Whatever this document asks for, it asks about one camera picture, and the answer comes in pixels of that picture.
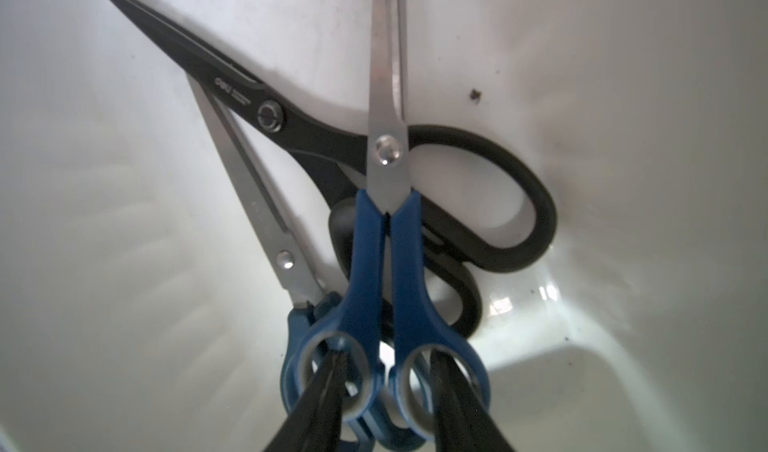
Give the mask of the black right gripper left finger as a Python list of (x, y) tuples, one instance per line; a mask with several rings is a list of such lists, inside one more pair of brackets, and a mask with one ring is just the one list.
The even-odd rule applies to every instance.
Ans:
[(348, 355), (331, 351), (323, 359), (296, 407), (266, 452), (333, 452), (340, 442)]

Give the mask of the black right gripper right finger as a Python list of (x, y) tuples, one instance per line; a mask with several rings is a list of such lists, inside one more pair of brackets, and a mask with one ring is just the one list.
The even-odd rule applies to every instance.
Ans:
[(430, 379), (438, 452), (514, 451), (450, 354), (430, 354)]

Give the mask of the blue handled scissors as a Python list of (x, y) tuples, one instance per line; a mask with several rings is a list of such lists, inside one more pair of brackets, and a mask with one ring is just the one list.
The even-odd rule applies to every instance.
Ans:
[[(287, 316), (288, 342), (280, 373), (281, 399), (290, 417), (296, 415), (293, 409), (301, 401), (291, 377), (301, 339), (340, 303), (341, 296), (320, 284), (293, 233), (282, 197), (233, 114), (196, 80), (189, 75), (187, 79), (229, 180), (293, 305)], [(425, 440), (415, 432), (393, 422), (382, 399), (376, 399), (369, 410), (349, 423), (354, 440), (340, 440), (336, 451), (373, 451), (377, 443), (390, 451), (414, 451), (424, 445)]]
[(436, 438), (435, 408), (420, 405), (411, 371), (425, 353), (444, 352), (461, 362), (482, 405), (490, 401), (487, 371), (468, 341), (439, 315), (424, 278), (422, 197), (413, 190), (406, 124), (405, 0), (372, 0), (366, 183), (356, 195), (350, 281), (340, 304), (302, 340), (293, 366), (305, 391), (312, 357), (321, 343), (345, 352), (361, 383), (343, 401), (345, 421), (373, 405), (386, 374), (380, 365), (384, 292), (392, 295), (395, 363), (389, 374), (394, 401), (408, 426)]

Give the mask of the large all-black scissors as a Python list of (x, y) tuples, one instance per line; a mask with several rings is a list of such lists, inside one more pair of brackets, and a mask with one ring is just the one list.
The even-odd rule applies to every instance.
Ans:
[[(304, 169), (331, 210), (331, 241), (343, 273), (348, 274), (358, 187), (342, 169), (365, 171), (366, 137), (310, 117), (232, 58), (146, 3), (109, 1), (194, 84), (288, 152)], [(460, 297), (462, 311), (453, 328), (470, 337), (479, 326), (482, 305), (477, 284), (465, 265), (472, 263), (496, 273), (529, 267), (544, 255), (554, 239), (556, 207), (549, 191), (522, 161), (484, 137), (446, 126), (414, 125), (409, 129), (409, 145), (450, 147), (494, 164), (522, 189), (534, 210), (535, 221), (528, 236), (517, 245), (500, 248), (428, 198), (422, 200), (426, 267)]]

